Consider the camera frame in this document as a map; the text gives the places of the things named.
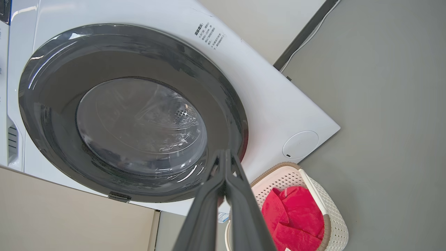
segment basket handle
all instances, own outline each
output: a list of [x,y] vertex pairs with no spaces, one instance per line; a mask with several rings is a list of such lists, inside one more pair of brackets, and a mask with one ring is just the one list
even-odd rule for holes
[[317,191],[317,189],[314,186],[314,183],[310,180],[310,177],[308,177],[307,173],[301,168],[299,169],[299,173],[302,176],[302,179],[304,180],[305,184],[307,185],[308,190],[311,193],[311,196],[313,196],[314,201],[318,205],[319,209],[321,210],[322,215],[328,214],[327,207],[325,206],[325,203]]

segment power cord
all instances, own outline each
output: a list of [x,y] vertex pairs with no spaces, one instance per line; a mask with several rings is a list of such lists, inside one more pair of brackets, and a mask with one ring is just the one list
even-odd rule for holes
[[338,4],[341,2],[341,0],[337,1],[333,7],[327,12],[327,14],[325,14],[324,18],[321,20],[321,22],[318,24],[318,26],[316,27],[316,29],[314,30],[313,34],[307,38],[303,44],[301,44],[301,46],[299,46],[299,48],[293,52],[293,54],[291,54],[291,56],[289,57],[288,61],[286,61],[285,65],[281,68],[280,72],[282,73],[285,70],[285,67],[289,64],[289,62],[291,61],[291,59],[293,58],[294,54],[296,54],[303,46],[305,46],[313,37],[314,35],[318,32],[319,28],[321,28],[322,23],[325,21],[325,19],[327,18],[328,14],[330,14],[331,11],[333,11],[336,6],[338,6]]

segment door glass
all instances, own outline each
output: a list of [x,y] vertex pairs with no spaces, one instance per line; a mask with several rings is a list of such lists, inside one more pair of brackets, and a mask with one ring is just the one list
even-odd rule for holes
[[79,134],[103,161],[152,177],[185,172],[207,146],[203,119],[174,90],[146,79],[101,83],[81,99]]

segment vent grille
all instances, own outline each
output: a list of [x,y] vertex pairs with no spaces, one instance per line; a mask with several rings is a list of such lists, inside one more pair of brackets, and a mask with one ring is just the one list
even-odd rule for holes
[[17,128],[12,125],[8,128],[8,160],[11,162],[17,157]]

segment white plastic basket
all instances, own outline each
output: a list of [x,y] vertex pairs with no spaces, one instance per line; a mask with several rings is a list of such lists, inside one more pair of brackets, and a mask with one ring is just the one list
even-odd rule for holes
[[[324,216],[324,237],[317,251],[343,250],[348,242],[348,230],[344,219],[324,188],[311,179],[299,165],[291,162],[280,163],[251,183],[252,192],[260,209],[262,209],[263,203],[271,189],[284,190],[292,186],[307,188]],[[228,222],[225,231],[225,243],[228,251],[231,251],[229,241],[230,227],[231,221]]]

